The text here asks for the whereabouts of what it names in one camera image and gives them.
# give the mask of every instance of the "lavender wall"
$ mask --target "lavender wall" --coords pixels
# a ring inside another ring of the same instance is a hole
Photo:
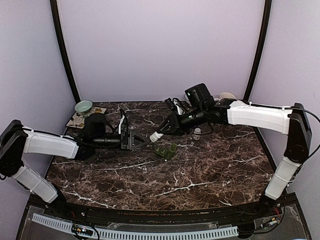
[[[0,0],[0,133],[13,119],[63,133],[74,100],[60,57],[48,0]],[[25,160],[45,174],[51,157]],[[12,178],[0,181],[2,240],[16,239],[29,193]]]
[[[300,102],[320,116],[320,2],[283,0],[272,3],[265,48],[251,100],[272,105]],[[312,150],[320,142],[320,125],[309,117]],[[280,162],[287,138],[262,134]],[[308,160],[289,191],[296,192],[313,239],[320,236],[320,152]]]
[[[242,98],[264,0],[62,0],[79,94],[94,102],[164,100],[204,82]]]

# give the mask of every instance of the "marble table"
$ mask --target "marble table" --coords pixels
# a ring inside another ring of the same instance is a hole
[[[97,103],[107,108],[113,126],[126,111],[130,130],[152,134],[170,110],[164,102]],[[202,132],[208,127],[201,126]],[[78,129],[68,128],[67,134]],[[155,147],[177,144],[165,160]],[[195,210],[258,201],[273,175],[272,167],[248,126],[215,125],[214,133],[194,140],[190,135],[164,136],[156,144],[133,151],[100,150],[86,161],[54,157],[47,179],[71,203],[123,210]]]

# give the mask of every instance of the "green object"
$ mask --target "green object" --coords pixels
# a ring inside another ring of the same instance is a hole
[[[177,150],[177,144],[172,143],[169,149],[165,147],[157,147],[154,150],[154,153],[166,160],[171,160],[175,156],[176,150]]]

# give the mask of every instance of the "white bottle cap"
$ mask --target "white bottle cap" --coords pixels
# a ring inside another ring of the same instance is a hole
[[[194,133],[195,134],[200,134],[201,133],[201,129],[199,127],[197,127],[196,129],[194,129]]]

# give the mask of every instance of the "white bowl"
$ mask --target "white bowl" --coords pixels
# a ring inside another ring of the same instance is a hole
[[[74,107],[74,110],[81,114],[81,115],[85,115],[87,114],[88,112],[90,112],[91,108],[92,108],[92,101],[90,100],[83,100],[81,102],[78,102],[75,107]]]

